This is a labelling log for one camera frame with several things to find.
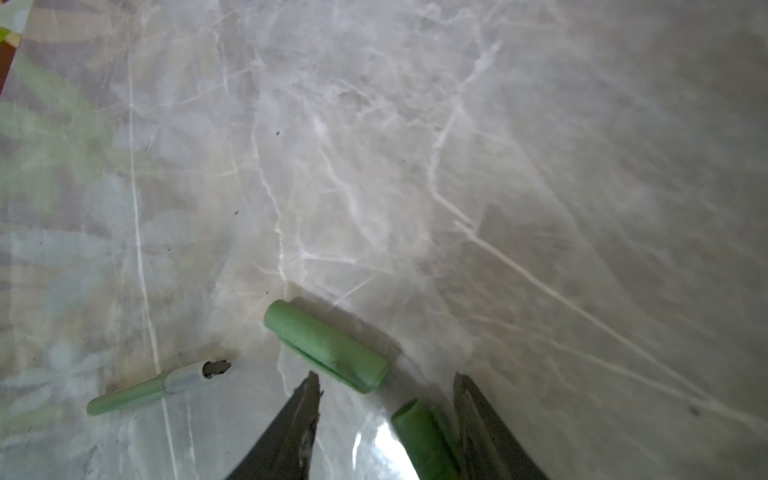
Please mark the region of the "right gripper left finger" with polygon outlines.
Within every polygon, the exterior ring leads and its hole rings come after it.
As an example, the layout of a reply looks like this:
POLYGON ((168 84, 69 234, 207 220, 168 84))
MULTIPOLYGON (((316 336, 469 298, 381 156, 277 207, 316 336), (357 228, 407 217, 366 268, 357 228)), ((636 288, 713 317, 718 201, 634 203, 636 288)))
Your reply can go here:
POLYGON ((307 480, 321 397, 319 377, 310 371, 227 479, 307 480))

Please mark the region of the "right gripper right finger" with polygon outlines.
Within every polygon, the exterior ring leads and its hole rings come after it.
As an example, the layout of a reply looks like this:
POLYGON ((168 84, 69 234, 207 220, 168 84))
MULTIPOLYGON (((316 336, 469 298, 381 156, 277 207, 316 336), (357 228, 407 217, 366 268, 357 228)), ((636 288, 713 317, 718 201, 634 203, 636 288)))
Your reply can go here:
POLYGON ((468 375, 455 375, 453 403, 467 479, 547 479, 468 375))

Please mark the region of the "green pen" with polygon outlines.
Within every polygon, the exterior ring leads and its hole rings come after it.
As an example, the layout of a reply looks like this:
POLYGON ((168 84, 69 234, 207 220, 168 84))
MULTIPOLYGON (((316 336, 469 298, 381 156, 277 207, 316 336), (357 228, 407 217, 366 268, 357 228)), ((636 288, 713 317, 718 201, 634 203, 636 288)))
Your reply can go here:
POLYGON ((232 367, 229 360, 205 360, 170 370, 136 385, 96 397, 86 405, 89 416, 100 416, 116 410, 175 395, 205 384, 225 374, 232 367))

